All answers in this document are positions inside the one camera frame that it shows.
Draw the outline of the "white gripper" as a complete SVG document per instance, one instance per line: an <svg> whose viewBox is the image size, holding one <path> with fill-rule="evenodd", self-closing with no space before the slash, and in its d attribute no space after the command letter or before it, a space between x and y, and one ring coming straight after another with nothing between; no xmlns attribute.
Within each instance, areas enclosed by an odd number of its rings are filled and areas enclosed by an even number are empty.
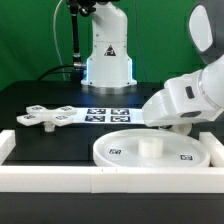
<svg viewBox="0 0 224 224"><path fill-rule="evenodd" d="M224 111L202 89L202 71L172 78L142 107L148 127L214 121Z"/></svg>

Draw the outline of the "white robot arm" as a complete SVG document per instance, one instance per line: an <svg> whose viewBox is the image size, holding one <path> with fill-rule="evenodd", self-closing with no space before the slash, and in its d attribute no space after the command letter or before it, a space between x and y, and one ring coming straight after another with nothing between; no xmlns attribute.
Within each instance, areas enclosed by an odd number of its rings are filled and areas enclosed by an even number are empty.
<svg viewBox="0 0 224 224"><path fill-rule="evenodd" d="M108 0L93 1L93 51L82 83L101 92L132 86L127 17ZM206 67L167 80L142 108L147 126L214 121L224 112L224 0L196 0L188 30Z"/></svg>

